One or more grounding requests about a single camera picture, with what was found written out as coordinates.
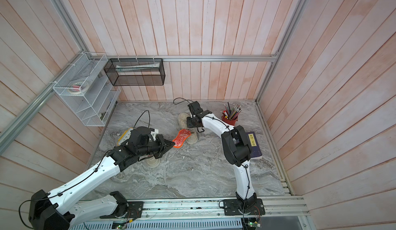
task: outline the pencil holder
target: pencil holder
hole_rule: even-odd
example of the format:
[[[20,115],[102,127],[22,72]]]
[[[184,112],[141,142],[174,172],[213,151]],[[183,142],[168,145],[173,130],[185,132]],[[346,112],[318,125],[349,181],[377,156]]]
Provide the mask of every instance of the pencil holder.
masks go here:
[[[225,118],[223,115],[221,116],[221,120],[225,123],[228,123],[232,126],[235,126],[236,121],[238,121],[238,117],[235,120],[228,120],[227,118]]]

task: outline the yellow object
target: yellow object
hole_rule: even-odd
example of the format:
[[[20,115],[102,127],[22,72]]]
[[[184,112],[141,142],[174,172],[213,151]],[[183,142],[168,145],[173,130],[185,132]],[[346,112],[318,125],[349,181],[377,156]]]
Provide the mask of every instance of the yellow object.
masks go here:
[[[257,146],[253,134],[248,134],[251,146]]]
[[[129,139],[129,137],[131,136],[130,131],[133,128],[128,128],[127,130],[125,130],[125,132],[120,136],[120,138],[118,138],[117,140],[117,145],[120,145],[121,143],[123,143],[125,140]]]

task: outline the mounting plate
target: mounting plate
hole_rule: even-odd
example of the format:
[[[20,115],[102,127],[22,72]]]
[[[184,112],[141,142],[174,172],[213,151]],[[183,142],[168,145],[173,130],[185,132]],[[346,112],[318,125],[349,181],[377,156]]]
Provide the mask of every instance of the mounting plate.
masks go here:
[[[239,211],[240,202],[237,199],[226,199],[223,200],[224,203],[224,214],[225,215],[241,215]],[[256,203],[250,207],[250,213],[245,213],[245,215],[265,215],[265,210],[263,206],[263,201],[258,198]]]

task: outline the book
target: book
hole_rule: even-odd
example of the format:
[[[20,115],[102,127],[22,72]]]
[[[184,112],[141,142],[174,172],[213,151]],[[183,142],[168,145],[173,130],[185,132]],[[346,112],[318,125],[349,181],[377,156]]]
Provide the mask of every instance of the book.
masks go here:
[[[259,143],[257,142],[256,134],[254,132],[247,132],[246,134],[251,144],[250,158],[261,159],[263,154],[261,153]]]

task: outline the shoe insole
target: shoe insole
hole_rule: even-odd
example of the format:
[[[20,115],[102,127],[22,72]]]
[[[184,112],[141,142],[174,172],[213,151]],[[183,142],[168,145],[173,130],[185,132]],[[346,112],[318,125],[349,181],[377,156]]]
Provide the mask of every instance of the shoe insole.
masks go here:
[[[179,131],[179,134],[173,140],[175,145],[174,148],[181,148],[183,146],[184,141],[191,135],[191,132],[187,129],[182,129]]]

